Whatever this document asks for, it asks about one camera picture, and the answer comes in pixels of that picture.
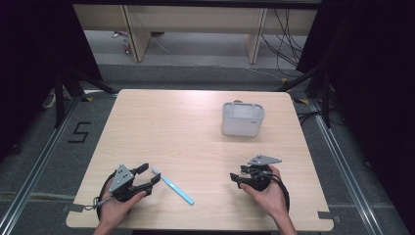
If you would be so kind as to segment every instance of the person's right hand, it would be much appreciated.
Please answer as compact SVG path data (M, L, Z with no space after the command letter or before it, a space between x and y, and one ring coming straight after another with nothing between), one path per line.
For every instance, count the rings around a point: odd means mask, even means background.
M270 165L269 168L272 174L281 179L280 170L273 165ZM261 192L244 183L241 183L241 188L256 200L265 213L274 219L280 234L297 234L288 215L283 191L276 182L271 180L268 187Z

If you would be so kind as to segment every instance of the plastic container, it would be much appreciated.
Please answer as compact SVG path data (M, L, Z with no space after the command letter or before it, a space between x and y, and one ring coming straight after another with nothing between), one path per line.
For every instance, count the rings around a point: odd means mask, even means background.
M265 110L259 104L227 102L222 106L222 133L257 136L264 117Z

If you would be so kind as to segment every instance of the hand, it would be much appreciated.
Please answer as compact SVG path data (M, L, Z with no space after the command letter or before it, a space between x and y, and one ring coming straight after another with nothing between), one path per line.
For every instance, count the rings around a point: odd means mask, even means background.
M269 168L272 174L281 178L280 170L273 165L270 165ZM283 191L276 182L271 180L268 187L261 192L244 183L241 183L241 188L256 200L265 213L274 219L280 234L297 234L288 215Z
M113 180L111 179L106 186L102 199L106 199L112 195L108 190ZM115 198L101 205L101 219L94 234L111 234L127 217L128 212L134 205L146 196L146 192L140 192L127 202L119 202Z

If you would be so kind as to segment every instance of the floor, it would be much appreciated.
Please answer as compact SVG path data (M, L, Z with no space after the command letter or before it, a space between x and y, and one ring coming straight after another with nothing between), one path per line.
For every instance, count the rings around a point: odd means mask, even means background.
M278 58L262 42L255 65L248 63L247 51L243 35L215 34L215 33L160 33L153 34L152 40L146 51L144 60L136 63L131 55L125 53L125 37L114 37L110 31L85 31L97 64L101 70L112 70L112 82L122 77L117 77L115 68L121 66L140 70L149 67L175 67L194 68L195 70L220 70L237 69L234 71L249 71L260 73L271 79L282 82L281 79L291 79L290 75L299 75L293 71L295 65ZM266 35L265 39L275 48L287 55L291 60L296 56L292 54L292 47L282 45L275 35ZM295 37L297 44L303 46L306 37ZM100 131L105 125L106 117L111 111L111 103L115 98L96 99L94 109L102 112L95 121L97 124L91 131L92 141L98 141ZM76 117L69 123L68 130L75 128L80 120L88 118L87 103L81 102L76 107ZM309 114L313 109L318 109L318 101L295 104L296 110L301 114ZM319 175L323 191L329 208L335 220L333 231L323 234L408 234L402 224L399 215L394 210L388 196L377 181L376 176L369 167L363 164L358 144L355 143L352 133L344 126L341 113L331 114L332 128L327 130L321 123L321 118L311 117L302 125L302 130L313 157L317 174ZM0 212L5 213L13 202L15 195L22 190L21 185L27 180L27 173L37 164L37 158L43 154L44 146L48 145L47 136L54 135L51 126L54 123L54 110L47 110L38 117L30 133L22 140L23 146L30 146L30 151L23 151L22 155L12 155L0 164ZM71 135L65 134L60 141L68 142ZM328 138L334 138L335 146L329 146ZM94 146L83 146L81 152L91 155ZM82 179L82 172L86 169L89 159L79 150L52 149L53 158L48 160L44 172L40 172L38 181L34 182L33 192L26 201L26 206L20 211L20 218L13 221L12 234L91 234L92 230L76 230L66 227L67 211L65 205L73 200L77 187ZM71 161L70 167L62 165L62 156L70 156L76 161ZM341 170L341 165L346 164L346 171ZM19 169L10 165L19 165ZM351 193L357 186L357 193ZM367 204L369 211L358 203ZM380 230L373 224L367 224L364 214L372 212L379 222ZM53 218L41 219L42 216ZM117 231L115 234L129 234L129 231Z

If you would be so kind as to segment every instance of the light wood table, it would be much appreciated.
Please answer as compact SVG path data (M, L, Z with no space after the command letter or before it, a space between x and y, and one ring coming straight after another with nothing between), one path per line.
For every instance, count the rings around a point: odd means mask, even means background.
M265 119L256 137L221 133L222 105L258 103ZM257 154L276 164L291 196L290 216L298 231L328 231L333 220L292 100L286 93L193 90L122 90L85 173L75 204L91 205L119 164L150 169L134 185L148 182L151 167L195 200L190 206L163 181L136 205L121 228L167 230L276 230L273 220L229 176ZM69 213L70 227L95 227L95 211Z

